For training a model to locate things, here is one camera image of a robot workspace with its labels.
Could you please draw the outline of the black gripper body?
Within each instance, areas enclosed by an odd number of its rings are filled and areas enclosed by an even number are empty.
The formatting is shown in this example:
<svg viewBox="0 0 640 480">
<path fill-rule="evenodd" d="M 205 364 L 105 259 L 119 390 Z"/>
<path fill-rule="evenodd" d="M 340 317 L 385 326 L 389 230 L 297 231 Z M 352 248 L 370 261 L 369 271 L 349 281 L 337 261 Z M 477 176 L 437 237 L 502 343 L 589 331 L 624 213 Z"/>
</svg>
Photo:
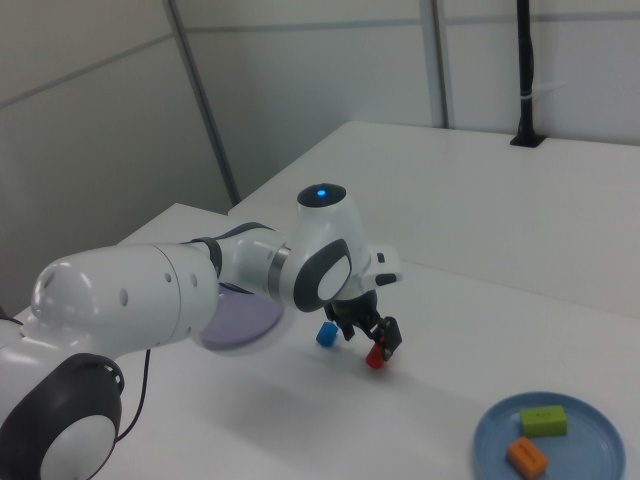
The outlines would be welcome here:
<svg viewBox="0 0 640 480">
<path fill-rule="evenodd" d="M 325 307 L 327 318 L 337 325 L 373 325 L 379 318 L 374 290 L 348 300 L 332 300 Z"/>
</svg>

